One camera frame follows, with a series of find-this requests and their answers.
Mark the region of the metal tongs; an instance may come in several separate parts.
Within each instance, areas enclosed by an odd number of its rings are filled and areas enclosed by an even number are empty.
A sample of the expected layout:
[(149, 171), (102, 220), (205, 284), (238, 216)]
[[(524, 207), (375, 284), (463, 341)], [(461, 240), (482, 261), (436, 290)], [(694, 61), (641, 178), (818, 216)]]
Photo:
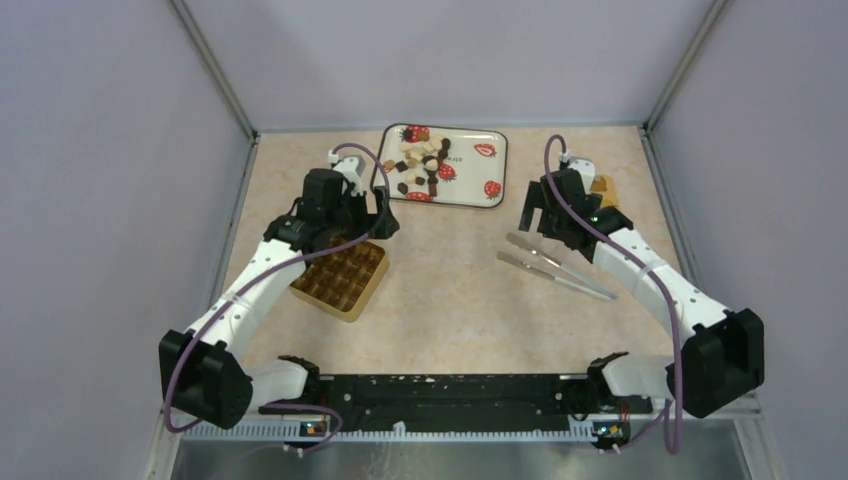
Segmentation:
[(549, 266), (551, 270), (545, 270), (541, 266), (537, 266), (532, 262), (503, 250), (496, 252), (495, 256), (497, 260), (546, 281), (556, 283), (568, 289), (581, 292), (600, 300), (614, 301), (618, 299), (618, 296), (612, 290), (608, 289), (600, 282), (593, 280), (582, 271), (544, 251), (528, 238), (516, 233), (508, 233), (506, 235), (506, 241), (518, 250), (529, 254), (536, 260), (540, 260), (545, 265)]

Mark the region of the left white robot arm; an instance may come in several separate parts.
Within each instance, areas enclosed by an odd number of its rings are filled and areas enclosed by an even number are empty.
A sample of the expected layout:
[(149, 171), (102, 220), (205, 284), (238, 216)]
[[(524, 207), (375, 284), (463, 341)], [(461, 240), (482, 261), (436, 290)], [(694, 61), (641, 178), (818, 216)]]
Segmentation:
[(277, 359), (245, 368), (240, 360), (271, 307), (316, 260), (398, 231), (387, 189), (368, 189), (363, 181), (373, 156), (330, 151), (327, 166), (308, 172), (292, 212), (268, 225), (230, 287), (185, 330), (162, 337), (158, 357), (169, 431), (181, 430), (173, 410), (230, 429), (249, 410), (273, 401), (302, 414), (317, 407), (321, 388), (305, 366)]

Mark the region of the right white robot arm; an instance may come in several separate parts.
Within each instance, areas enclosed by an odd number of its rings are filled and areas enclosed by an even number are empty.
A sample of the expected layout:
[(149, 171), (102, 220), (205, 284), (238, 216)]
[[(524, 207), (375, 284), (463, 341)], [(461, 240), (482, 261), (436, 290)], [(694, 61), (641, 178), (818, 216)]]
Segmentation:
[(590, 192), (594, 166), (569, 160), (528, 184), (519, 230), (579, 252), (627, 287), (673, 340), (669, 357), (614, 353), (594, 361), (589, 404), (612, 412), (626, 397), (678, 400), (702, 419), (765, 380), (764, 323), (710, 298), (648, 245), (633, 222)]

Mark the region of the gold chocolate box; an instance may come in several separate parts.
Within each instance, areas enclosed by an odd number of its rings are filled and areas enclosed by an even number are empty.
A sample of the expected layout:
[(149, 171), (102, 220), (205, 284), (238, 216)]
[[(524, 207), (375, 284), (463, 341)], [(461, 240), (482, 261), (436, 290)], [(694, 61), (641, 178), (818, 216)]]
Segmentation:
[(373, 297), (388, 267), (385, 249), (363, 241), (314, 260), (290, 288), (297, 298), (353, 323)]

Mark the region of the wooden animal puzzle board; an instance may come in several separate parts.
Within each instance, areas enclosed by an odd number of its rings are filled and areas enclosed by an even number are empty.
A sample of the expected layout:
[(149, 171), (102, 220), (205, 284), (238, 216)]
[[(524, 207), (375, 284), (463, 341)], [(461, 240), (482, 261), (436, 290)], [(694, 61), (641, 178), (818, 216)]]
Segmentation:
[(599, 196), (601, 207), (619, 207), (616, 185), (608, 175), (596, 175), (590, 186), (590, 193)]

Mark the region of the strawberry pattern tray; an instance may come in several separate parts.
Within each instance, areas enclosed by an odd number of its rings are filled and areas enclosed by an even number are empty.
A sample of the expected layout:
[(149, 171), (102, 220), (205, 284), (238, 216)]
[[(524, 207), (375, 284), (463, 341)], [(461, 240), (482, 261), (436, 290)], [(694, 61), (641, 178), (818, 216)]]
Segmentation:
[(447, 161), (440, 176), (445, 180), (439, 187), (436, 200), (425, 203), (491, 209), (504, 199), (508, 139), (498, 131), (432, 126), (447, 130), (452, 142)]

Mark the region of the pile of chocolates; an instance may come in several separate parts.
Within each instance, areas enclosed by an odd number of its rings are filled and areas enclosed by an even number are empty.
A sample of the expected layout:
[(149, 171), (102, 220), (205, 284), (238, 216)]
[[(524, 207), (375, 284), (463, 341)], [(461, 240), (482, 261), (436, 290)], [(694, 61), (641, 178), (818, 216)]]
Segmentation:
[(445, 180), (440, 176), (452, 147), (446, 129), (415, 124), (397, 124), (383, 135), (379, 158), (387, 173), (379, 173), (375, 186), (386, 186), (392, 198), (431, 202), (439, 196)]

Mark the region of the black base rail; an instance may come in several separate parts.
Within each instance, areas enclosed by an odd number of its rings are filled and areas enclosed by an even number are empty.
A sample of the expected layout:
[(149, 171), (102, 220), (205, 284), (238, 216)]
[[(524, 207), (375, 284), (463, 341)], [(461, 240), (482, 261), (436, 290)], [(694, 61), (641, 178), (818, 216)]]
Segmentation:
[(401, 422), (412, 433), (565, 431), (593, 415), (649, 414), (641, 397), (601, 395), (584, 374), (321, 375), (298, 403), (342, 418), (345, 433), (386, 432)]

